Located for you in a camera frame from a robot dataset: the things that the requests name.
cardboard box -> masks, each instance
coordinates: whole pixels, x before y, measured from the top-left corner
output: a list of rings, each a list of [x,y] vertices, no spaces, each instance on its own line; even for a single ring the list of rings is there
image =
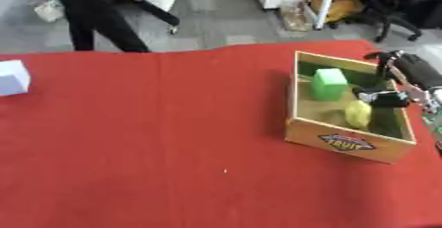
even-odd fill
[[[0,62],[0,97],[26,93],[30,82],[30,74],[21,60]]]
[[[339,68],[349,86],[337,102],[316,101],[311,80],[317,69]],[[285,139],[333,152],[394,163],[415,145],[404,109],[374,109],[365,130],[352,129],[345,121],[346,106],[355,101],[351,87],[370,88],[378,84],[376,65],[368,62],[317,55],[295,54],[288,99]],[[397,89],[394,82],[386,88]]]

leg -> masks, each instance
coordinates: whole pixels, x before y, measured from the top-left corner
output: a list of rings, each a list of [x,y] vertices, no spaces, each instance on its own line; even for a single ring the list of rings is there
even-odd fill
[[[116,47],[126,52],[149,52],[149,48],[114,8],[93,14],[96,31],[108,38]]]
[[[121,50],[149,51],[110,0],[61,0],[61,2],[67,11],[75,13],[78,20],[87,23]]]
[[[75,50],[94,50],[94,30],[81,17],[66,12],[69,32]]]

box label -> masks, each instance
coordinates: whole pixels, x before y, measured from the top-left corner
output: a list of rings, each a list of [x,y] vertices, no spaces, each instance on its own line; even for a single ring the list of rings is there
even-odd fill
[[[338,151],[373,150],[376,149],[370,142],[362,138],[350,137],[339,134],[319,135],[328,145]]]

chair wheel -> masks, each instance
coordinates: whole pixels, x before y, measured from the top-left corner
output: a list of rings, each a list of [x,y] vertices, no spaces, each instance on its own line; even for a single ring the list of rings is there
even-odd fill
[[[178,27],[169,27],[169,34],[175,35],[178,32]]]
[[[408,37],[408,41],[416,41],[418,38],[420,38],[420,35],[411,35]]]
[[[380,36],[377,36],[377,37],[375,37],[375,39],[374,39],[375,42],[382,42],[382,40],[384,40],[384,38],[382,38],[382,37],[380,37]]]

robotic arm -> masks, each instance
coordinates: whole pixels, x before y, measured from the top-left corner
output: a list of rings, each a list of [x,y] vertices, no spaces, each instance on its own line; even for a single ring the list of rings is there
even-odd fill
[[[418,103],[423,122],[435,134],[436,147],[442,155],[442,74],[419,56],[400,50],[375,52],[365,58],[379,59],[376,75],[382,80],[394,79],[404,90],[367,92],[355,88],[355,96],[375,108]]]

